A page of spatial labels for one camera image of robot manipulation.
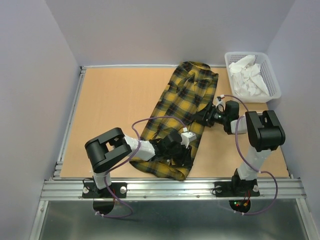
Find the yellow plaid long sleeve shirt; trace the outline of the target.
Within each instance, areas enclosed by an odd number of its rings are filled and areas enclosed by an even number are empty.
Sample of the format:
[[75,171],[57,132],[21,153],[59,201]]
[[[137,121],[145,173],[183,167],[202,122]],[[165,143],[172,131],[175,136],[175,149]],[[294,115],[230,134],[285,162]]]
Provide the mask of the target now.
[[172,132],[182,133],[186,125],[196,139],[187,154],[149,161],[135,157],[130,161],[134,168],[158,178],[184,181],[188,177],[205,130],[193,116],[213,102],[218,79],[219,75],[202,62],[185,61],[177,66],[140,137],[145,141],[163,139]]

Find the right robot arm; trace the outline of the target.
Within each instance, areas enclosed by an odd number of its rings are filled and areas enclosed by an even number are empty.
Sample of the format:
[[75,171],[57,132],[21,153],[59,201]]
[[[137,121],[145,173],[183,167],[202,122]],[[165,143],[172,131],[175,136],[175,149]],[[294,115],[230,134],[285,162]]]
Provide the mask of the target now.
[[273,110],[262,113],[247,111],[239,115],[240,105],[228,100],[224,106],[209,103],[193,119],[206,127],[223,125],[229,135],[247,134],[250,143],[247,156],[230,181],[216,181],[213,194],[217,197],[258,197],[258,173],[268,156],[286,140],[284,129]]

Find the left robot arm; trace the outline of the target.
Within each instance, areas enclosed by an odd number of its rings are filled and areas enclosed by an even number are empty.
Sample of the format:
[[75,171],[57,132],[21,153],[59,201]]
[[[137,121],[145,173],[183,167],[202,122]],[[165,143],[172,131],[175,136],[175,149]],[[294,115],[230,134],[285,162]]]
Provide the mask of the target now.
[[193,166],[191,143],[196,134],[183,128],[179,133],[172,130],[164,138],[142,140],[123,133],[121,128],[113,128],[85,144],[85,150],[93,170],[94,186],[84,187],[98,197],[109,198],[112,186],[110,171],[123,158],[128,158],[140,171],[158,178],[183,180],[183,171]]

